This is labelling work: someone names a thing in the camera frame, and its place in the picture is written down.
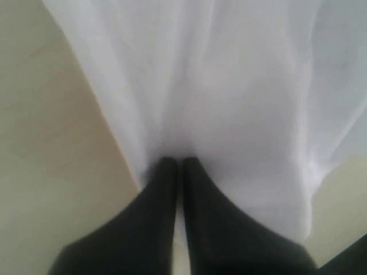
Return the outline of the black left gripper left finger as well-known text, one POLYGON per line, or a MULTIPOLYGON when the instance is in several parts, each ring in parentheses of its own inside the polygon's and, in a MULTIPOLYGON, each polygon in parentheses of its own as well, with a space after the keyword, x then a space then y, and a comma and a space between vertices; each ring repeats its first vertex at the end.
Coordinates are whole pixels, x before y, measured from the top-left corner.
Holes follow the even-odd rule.
POLYGON ((162 158, 115 218, 66 246, 49 274, 171 274, 178 162, 162 158))

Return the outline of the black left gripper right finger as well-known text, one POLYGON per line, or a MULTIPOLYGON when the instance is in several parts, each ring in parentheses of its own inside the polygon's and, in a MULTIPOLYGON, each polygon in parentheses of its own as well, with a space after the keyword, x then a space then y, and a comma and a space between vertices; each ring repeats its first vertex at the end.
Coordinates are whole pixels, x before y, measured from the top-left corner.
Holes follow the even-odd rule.
POLYGON ((301 245, 262 226, 213 183, 197 158, 182 162, 192 274, 316 274, 301 245))

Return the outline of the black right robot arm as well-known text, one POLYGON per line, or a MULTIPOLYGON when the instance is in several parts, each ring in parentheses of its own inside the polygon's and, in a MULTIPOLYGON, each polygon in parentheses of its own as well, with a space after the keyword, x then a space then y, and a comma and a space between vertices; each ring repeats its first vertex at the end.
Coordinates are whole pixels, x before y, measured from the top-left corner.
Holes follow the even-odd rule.
POLYGON ((364 235, 318 269, 318 274, 367 275, 367 236, 364 235))

